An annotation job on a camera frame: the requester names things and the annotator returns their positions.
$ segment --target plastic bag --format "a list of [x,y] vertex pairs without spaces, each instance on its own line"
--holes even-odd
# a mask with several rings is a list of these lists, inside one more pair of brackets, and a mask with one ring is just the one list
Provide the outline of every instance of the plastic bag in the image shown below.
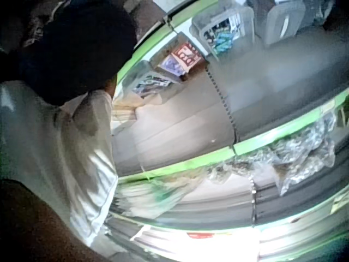
[[207,177],[207,168],[120,184],[112,206],[125,216],[155,219],[173,208]]
[[290,185],[300,183],[324,166],[334,165],[335,145],[329,132],[334,129],[335,123],[336,116],[331,112],[303,129],[300,132],[300,136],[303,137],[302,142],[297,145],[298,158],[289,163],[274,163],[275,183],[280,196],[287,192]]
[[292,164],[275,165],[276,185],[280,195],[284,195],[290,185],[300,183],[324,166],[333,167],[334,161],[334,142],[329,135],[326,135],[319,147],[309,152],[304,160]]
[[208,179],[223,184],[232,174],[246,178],[258,176],[262,166],[272,165],[276,185],[280,195],[284,195],[291,184],[299,183],[324,166],[333,165],[334,143],[328,133],[334,129],[335,123],[336,115],[330,112],[317,122],[268,146],[211,166]]

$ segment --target man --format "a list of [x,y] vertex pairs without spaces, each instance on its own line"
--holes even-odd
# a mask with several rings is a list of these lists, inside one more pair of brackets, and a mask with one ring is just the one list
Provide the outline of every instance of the man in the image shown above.
[[[103,260],[80,241],[92,243],[115,193],[112,77],[135,44],[123,10],[72,0],[17,52],[11,76],[20,80],[0,93],[2,250],[29,261]],[[86,92],[73,115],[55,106]]]

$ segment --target plastic container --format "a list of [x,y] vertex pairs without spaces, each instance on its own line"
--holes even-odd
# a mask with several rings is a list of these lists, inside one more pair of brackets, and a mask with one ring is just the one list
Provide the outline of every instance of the plastic container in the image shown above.
[[305,5],[301,0],[279,3],[252,0],[249,3],[255,12],[256,34],[265,46],[296,35],[305,14]]
[[303,0],[305,15],[299,29],[312,25],[322,26],[334,5],[334,0]]
[[217,60],[249,51],[255,41],[254,13],[235,1],[220,1],[193,17],[193,35]]
[[125,94],[134,92],[145,98],[170,88],[173,83],[179,83],[179,79],[156,72],[148,61],[142,60],[128,71],[123,80],[123,91]]

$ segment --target store shelf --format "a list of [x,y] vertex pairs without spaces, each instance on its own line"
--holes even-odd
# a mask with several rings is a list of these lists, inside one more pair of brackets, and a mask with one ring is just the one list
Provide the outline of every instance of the store shelf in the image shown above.
[[[136,123],[113,137],[121,183],[233,156],[227,146],[233,144],[234,130],[205,71],[188,80],[184,89],[165,104],[138,108],[136,115]],[[151,171],[123,178],[142,170]]]
[[[336,146],[335,165],[332,168],[324,168],[301,183],[292,186],[284,196],[279,196],[273,179],[262,177],[256,180],[258,187],[256,225],[271,223],[304,212],[347,187],[349,184],[347,176],[349,128],[346,128],[345,132],[334,132],[334,135],[341,137]],[[212,233],[248,227],[252,223],[252,197],[249,181],[243,177],[237,180],[232,176],[230,179],[231,181],[224,185],[203,183],[174,208],[156,219],[123,217],[117,214],[120,210],[116,210],[113,206],[110,211],[133,223],[166,230]]]
[[339,93],[337,96],[324,103],[323,105],[311,110],[305,115],[294,119],[286,124],[276,127],[268,132],[257,135],[253,138],[244,140],[234,145],[237,155],[251,152],[257,148],[268,145],[280,138],[290,135],[307,125],[316,122],[326,112],[334,110],[343,104],[349,95],[349,88]]
[[[260,234],[254,234],[252,241],[259,241],[260,261],[281,261],[297,258],[314,249],[320,248],[329,242],[347,235],[347,205],[331,214],[334,200],[349,191],[349,186],[331,195],[317,206],[292,217],[281,219],[274,223],[256,226]],[[191,239],[186,232],[178,230],[159,229],[155,227],[144,228],[139,233],[141,225],[136,225],[120,219],[111,219],[107,226],[110,234],[133,240],[133,243],[155,254],[175,261],[188,261],[188,250],[202,248],[205,240]],[[226,233],[227,236],[217,236],[211,239],[208,255],[216,254],[222,248],[219,239],[224,238],[225,243],[230,242],[230,237],[239,236],[246,232],[251,235],[251,228],[240,228],[216,233]]]
[[[243,142],[234,145],[235,150],[238,154],[243,154],[255,150],[261,146],[270,144],[271,142],[280,139],[286,135],[292,134],[303,127],[317,121],[328,108],[332,106],[337,108],[343,104],[345,98],[349,95],[349,88],[342,91],[340,94],[332,98],[330,101],[324,103],[321,106],[311,110],[303,116],[300,116],[289,123],[283,124],[277,128],[274,128],[268,132],[260,134],[254,138],[245,140]],[[190,170],[198,168],[200,166],[210,165],[218,162],[225,161],[234,156],[234,151],[231,147],[224,147],[222,149],[216,150],[205,155],[179,162],[176,164],[164,166],[162,168],[140,172],[138,174],[124,176],[119,178],[119,183],[132,182],[137,180],[144,180],[158,176],[165,176],[169,174],[174,174],[176,172],[181,172],[185,170]]]

